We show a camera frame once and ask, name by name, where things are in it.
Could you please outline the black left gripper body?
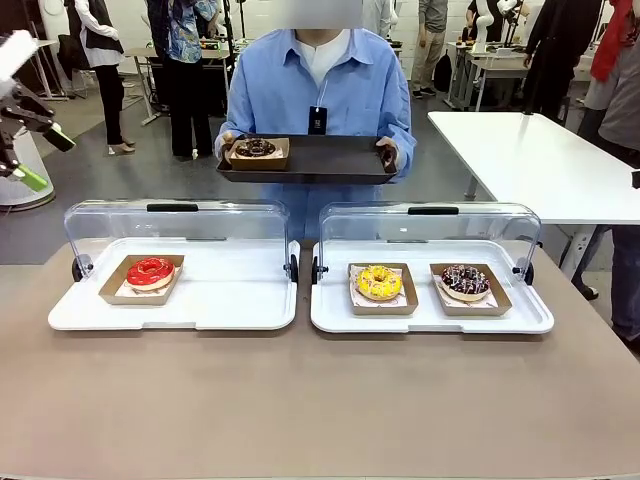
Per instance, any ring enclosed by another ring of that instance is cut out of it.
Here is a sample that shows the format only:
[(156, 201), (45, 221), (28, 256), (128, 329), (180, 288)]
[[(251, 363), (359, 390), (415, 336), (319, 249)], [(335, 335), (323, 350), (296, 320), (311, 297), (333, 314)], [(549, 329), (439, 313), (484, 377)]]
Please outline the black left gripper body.
[(13, 101), (16, 82), (13, 79), (1, 81), (1, 172), (13, 173), (20, 165), (14, 152), (14, 137), (20, 126), (8, 116), (6, 108)]

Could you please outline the person's left hand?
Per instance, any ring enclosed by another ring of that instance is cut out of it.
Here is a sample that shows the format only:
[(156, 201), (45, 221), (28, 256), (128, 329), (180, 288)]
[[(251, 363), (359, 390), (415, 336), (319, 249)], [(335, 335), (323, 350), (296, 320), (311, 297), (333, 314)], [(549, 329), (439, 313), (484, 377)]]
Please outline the person's left hand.
[(376, 148), (379, 151), (383, 167), (386, 171), (397, 169), (398, 147), (394, 140), (384, 136), (376, 142)]

